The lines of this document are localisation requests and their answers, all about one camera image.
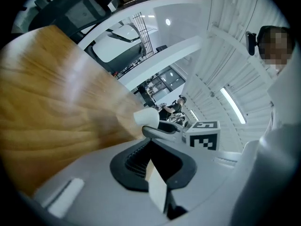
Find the white cube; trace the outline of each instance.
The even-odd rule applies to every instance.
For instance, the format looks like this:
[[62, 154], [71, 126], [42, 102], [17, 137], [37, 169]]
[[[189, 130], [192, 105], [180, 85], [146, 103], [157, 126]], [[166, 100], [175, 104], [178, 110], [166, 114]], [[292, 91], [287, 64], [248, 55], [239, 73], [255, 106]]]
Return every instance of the white cube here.
[[219, 121], [198, 121], [186, 131], [186, 145], [218, 151], [221, 126]]

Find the white panel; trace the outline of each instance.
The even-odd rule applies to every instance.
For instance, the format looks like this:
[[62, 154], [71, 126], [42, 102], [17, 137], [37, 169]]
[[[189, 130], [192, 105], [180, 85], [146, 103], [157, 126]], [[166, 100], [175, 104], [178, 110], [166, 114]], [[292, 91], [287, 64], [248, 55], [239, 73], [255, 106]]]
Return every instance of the white panel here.
[[[206, 120], [220, 121], [221, 150], [241, 151], [248, 141], [259, 139], [265, 132], [271, 112], [266, 90], [276, 76], [261, 61], [257, 49], [250, 59], [245, 32], [258, 33], [263, 25], [286, 26], [287, 22], [271, 0], [212, 0], [209, 22], [221, 33], [216, 36], [208, 32], [199, 58], [190, 64], [183, 90], [189, 95], [187, 111], [193, 108]], [[236, 40], [229, 42], [229, 36]], [[200, 86], [200, 79], [214, 97]], [[221, 94], [222, 87], [227, 88], [244, 114], [245, 125]]]
[[131, 43], [128, 43], [122, 40], [111, 38], [109, 36], [105, 36], [102, 40], [93, 45], [92, 48], [96, 55], [102, 61], [107, 63], [140, 42], [141, 39], [137, 39]]
[[133, 40], [135, 38], [138, 38], [139, 35], [137, 34], [137, 32], [135, 31], [134, 28], [132, 28], [130, 25], [124, 25], [116, 30], [114, 30], [112, 32], [113, 34], [117, 34], [121, 37], [124, 37], [128, 40]]

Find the window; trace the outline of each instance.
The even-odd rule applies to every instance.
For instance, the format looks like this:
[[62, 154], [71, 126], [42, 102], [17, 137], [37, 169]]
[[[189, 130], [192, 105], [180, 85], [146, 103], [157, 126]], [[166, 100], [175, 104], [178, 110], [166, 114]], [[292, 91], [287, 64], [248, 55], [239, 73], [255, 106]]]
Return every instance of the window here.
[[164, 68], [158, 74], [159, 76], [149, 83], [149, 87], [152, 87], [152, 94], [156, 101], [162, 99], [171, 91], [185, 83], [185, 80], [170, 66]]
[[167, 70], [170, 70], [171, 68], [169, 66], [167, 66], [166, 68], [164, 68], [163, 70], [159, 71], [159, 74], [164, 73]]
[[154, 98], [156, 101], [162, 99], [164, 96], [166, 96], [167, 94], [169, 94], [169, 90], [168, 88], [165, 88], [163, 90], [161, 90], [160, 92], [158, 92], [157, 94], [154, 95]]
[[174, 70], [167, 70], [165, 73], [160, 75], [160, 78], [167, 84], [174, 82], [179, 77], [180, 76]]
[[182, 78], [178, 78], [170, 84], [170, 87], [174, 90], [184, 83], [185, 83], [185, 81]]

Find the ceiling beam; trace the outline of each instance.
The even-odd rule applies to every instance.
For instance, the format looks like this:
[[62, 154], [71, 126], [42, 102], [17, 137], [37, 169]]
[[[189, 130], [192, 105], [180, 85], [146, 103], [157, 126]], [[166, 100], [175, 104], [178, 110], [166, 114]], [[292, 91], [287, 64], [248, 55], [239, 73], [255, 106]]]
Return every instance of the ceiling beam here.
[[246, 47], [241, 42], [239, 42], [237, 39], [232, 37], [224, 30], [214, 26], [213, 24], [211, 24], [209, 31], [214, 33], [216, 36], [220, 37], [221, 39], [225, 40], [226, 42], [228, 42], [238, 52], [244, 55], [247, 58], [247, 61], [253, 65], [254, 69], [260, 75], [260, 77], [266, 84], [267, 88], [270, 87], [270, 85], [272, 85], [273, 80], [271, 79], [269, 73], [265, 70], [265, 68], [262, 66], [262, 64], [256, 57], [249, 55], [248, 51], [246, 50]]
[[[213, 0], [202, 0], [202, 12], [201, 12], [201, 18], [200, 18], [200, 32], [199, 32], [199, 36], [201, 38], [203, 38], [204, 43], [207, 45], [208, 42], [208, 28], [210, 26], [210, 14], [211, 14], [211, 7], [212, 7], [212, 2]], [[187, 75], [187, 79], [186, 79], [186, 83], [184, 86], [183, 91], [186, 91], [189, 87], [190, 87], [190, 82], [192, 81], [192, 76], [195, 75], [195, 72], [197, 70], [197, 68], [200, 66], [202, 59], [206, 56], [206, 54], [208, 54], [208, 46], [203, 46], [203, 48], [201, 49], [201, 52], [198, 56], [198, 58], [195, 59], [195, 61], [193, 61], [193, 63], [190, 65], [190, 71]]]
[[243, 145], [240, 141], [240, 137], [238, 135], [238, 132], [236, 131], [233, 122], [231, 121], [230, 117], [228, 116], [225, 108], [221, 105], [220, 101], [216, 98], [216, 97], [211, 97], [211, 90], [206, 86], [206, 84], [201, 80], [201, 78], [199, 78], [198, 76], [196, 76], [195, 74], [192, 76], [192, 80], [195, 84], [196, 87], [198, 87], [199, 89], [201, 89], [205, 96], [208, 97], [213, 105], [215, 106], [215, 108], [220, 112], [222, 119], [226, 122], [227, 127], [230, 131], [230, 134], [233, 138], [233, 142], [235, 144], [235, 147], [237, 149], [238, 152], [242, 152], [243, 149]]
[[202, 39], [198, 36], [176, 43], [159, 53], [142, 61], [138, 66], [127, 72], [119, 79], [128, 90], [146, 81], [155, 73], [163, 70], [175, 61], [201, 49]]

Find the railing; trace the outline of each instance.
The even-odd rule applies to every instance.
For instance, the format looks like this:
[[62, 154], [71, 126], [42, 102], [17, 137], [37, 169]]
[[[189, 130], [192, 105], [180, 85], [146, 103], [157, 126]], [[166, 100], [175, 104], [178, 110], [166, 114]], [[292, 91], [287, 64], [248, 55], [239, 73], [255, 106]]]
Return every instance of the railing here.
[[145, 47], [145, 50], [146, 50], [145, 58], [149, 58], [149, 57], [153, 56], [155, 53], [152, 49], [149, 33], [147, 32], [147, 28], [145, 26], [145, 22], [144, 22], [141, 12], [132, 15], [132, 19], [134, 21], [136, 28], [138, 29], [138, 31], [140, 33], [141, 42], [144, 44], [144, 47]]
[[132, 63], [132, 64], [134, 64], [134, 65], [132, 65], [132, 66], [130, 66], [129, 68], [126, 68], [124, 71], [122, 71], [122, 72], [119, 72], [115, 77], [117, 78], [117, 79], [120, 79], [122, 76], [124, 76], [126, 73], [128, 73], [128, 72], [130, 72], [132, 69], [134, 69], [136, 66], [138, 66], [140, 63], [136, 63], [136, 64], [134, 64], [134, 63]]

